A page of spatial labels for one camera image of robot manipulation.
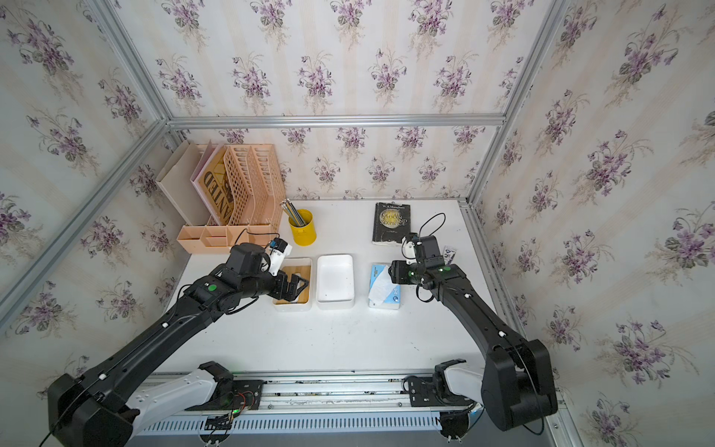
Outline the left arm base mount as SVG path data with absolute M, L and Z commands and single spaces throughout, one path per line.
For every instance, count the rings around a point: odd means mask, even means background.
M 263 387 L 262 380 L 234 380 L 231 385 L 219 385 L 207 402 L 189 407 L 186 411 L 258 410 Z

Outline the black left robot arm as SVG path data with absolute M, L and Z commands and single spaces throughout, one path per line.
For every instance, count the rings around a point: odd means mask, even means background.
M 281 269 L 292 246 L 274 238 L 266 247 L 244 242 L 225 263 L 185 287 L 158 321 L 96 367 L 64 374 L 49 387 L 50 436 L 64 446 L 124 446 L 152 424 L 196 406 L 217 402 L 236 408 L 234 376 L 216 361 L 161 386 L 145 380 L 175 351 L 225 315 L 263 295 L 292 302 L 307 279 Z

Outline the white bamboo tissue box lid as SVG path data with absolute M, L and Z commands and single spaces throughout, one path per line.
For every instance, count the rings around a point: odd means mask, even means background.
M 310 258 L 286 259 L 281 271 L 287 275 L 288 292 L 272 301 L 277 312 L 305 312 L 312 307 L 313 261 Z

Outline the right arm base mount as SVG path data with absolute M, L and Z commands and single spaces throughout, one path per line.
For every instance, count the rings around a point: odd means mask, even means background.
M 473 407 L 477 403 L 447 389 L 442 379 L 433 376 L 408 375 L 401 380 L 402 390 L 408 395 L 411 407 Z

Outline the blue tissue paper pack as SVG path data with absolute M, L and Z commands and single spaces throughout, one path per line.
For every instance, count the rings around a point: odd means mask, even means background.
M 368 305 L 373 309 L 400 309 L 400 285 L 392 282 L 387 264 L 373 264 L 371 267 Z

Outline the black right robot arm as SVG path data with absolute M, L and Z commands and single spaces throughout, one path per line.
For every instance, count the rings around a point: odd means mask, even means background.
M 484 359 L 480 395 L 497 428 L 503 431 L 544 422 L 557 413 L 551 359 L 539 340 L 528 340 L 511 329 L 473 288 L 457 264 L 446 264 L 434 236 L 409 234 L 404 243 L 413 255 L 389 266 L 391 282 L 413 285 L 449 309 L 476 343 Z

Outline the toothpaste tube box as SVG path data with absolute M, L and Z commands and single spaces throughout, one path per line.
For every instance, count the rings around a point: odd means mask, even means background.
M 451 246 L 446 246 L 443 251 L 443 258 L 445 264 L 452 264 L 456 256 L 457 249 Z

